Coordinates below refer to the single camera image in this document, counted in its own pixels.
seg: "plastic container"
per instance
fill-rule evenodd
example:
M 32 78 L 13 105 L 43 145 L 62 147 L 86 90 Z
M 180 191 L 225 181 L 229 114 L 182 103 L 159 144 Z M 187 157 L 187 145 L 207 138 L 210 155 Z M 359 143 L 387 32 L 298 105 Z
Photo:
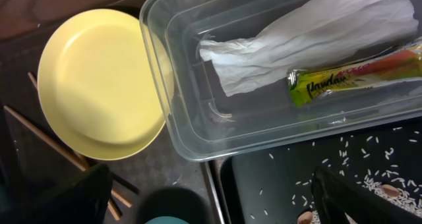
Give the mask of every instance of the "plastic container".
M 205 35 L 216 41 L 254 37 L 307 1 L 147 0 L 140 14 L 142 33 L 167 127 L 183 157 L 204 161 L 422 115 L 422 82 L 349 91 L 301 108 L 294 106 L 285 79 L 226 97 L 211 62 L 198 54 L 199 41 Z M 410 1 L 415 18 L 422 20 L 420 1 Z M 154 56 L 163 51 L 171 65 Z M 168 68 L 173 81 L 163 76 Z

